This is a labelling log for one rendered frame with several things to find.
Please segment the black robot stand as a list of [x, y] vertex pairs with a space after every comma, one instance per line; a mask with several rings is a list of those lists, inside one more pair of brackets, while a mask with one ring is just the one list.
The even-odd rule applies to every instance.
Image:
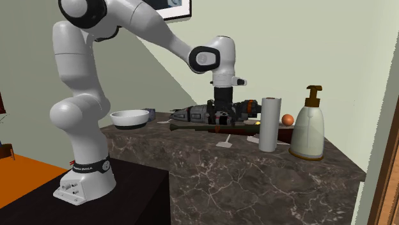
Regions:
[[169, 173], [111, 159], [116, 187], [79, 206], [55, 198], [56, 177], [0, 208], [0, 225], [171, 225]]

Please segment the white paper towel roll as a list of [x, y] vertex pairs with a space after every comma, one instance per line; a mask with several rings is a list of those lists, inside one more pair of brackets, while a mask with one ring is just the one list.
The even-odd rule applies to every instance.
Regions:
[[273, 152], [277, 146], [280, 98], [262, 98], [260, 133], [258, 147], [264, 152]]

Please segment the framed wall picture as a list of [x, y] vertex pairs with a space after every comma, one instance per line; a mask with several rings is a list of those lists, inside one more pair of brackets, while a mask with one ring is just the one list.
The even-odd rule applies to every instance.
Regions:
[[143, 0], [164, 20], [184, 19], [192, 16], [192, 0]]

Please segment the white soap dispenser brown pump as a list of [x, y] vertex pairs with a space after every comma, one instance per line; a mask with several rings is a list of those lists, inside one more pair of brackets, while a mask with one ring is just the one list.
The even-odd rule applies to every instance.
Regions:
[[324, 116], [317, 93], [319, 85], [310, 85], [309, 97], [305, 99], [295, 122], [289, 153], [304, 160], [318, 161], [324, 157]]

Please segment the dark red wooden furniture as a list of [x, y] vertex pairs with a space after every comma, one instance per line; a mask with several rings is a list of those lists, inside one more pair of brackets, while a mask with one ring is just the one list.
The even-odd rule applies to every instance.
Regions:
[[[3, 115], [3, 117], [0, 118], [0, 122], [2, 122], [6, 116], [6, 109], [4, 108], [4, 103], [3, 103], [1, 93], [0, 93], [0, 115]], [[15, 160], [13, 146], [12, 146], [12, 144], [5, 144], [0, 141], [0, 159], [4, 159], [7, 157], [11, 157], [13, 160]]]

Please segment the dark green rocket launcher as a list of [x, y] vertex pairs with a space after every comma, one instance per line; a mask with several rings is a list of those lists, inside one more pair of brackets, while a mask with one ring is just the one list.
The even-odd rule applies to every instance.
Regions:
[[239, 136], [254, 136], [260, 133], [260, 127], [258, 125], [175, 125], [171, 123], [169, 129], [170, 131], [186, 129]]

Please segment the white bowl with black base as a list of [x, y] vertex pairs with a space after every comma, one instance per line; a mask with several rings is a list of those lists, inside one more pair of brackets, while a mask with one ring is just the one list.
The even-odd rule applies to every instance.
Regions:
[[149, 119], [147, 110], [124, 110], [111, 113], [109, 116], [113, 125], [120, 130], [132, 130], [142, 128]]

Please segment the grey spaceship model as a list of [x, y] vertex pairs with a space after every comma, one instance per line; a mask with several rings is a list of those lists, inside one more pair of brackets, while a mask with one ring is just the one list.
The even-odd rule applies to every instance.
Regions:
[[222, 103], [208, 100], [206, 104], [194, 105], [184, 109], [174, 109], [170, 119], [209, 125], [231, 125], [249, 118], [256, 118], [261, 113], [261, 105], [256, 100], [236, 103]]

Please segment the wooden door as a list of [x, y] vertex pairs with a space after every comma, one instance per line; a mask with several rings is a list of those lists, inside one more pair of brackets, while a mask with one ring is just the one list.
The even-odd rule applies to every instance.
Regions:
[[395, 225], [399, 205], [399, 96], [366, 225]]

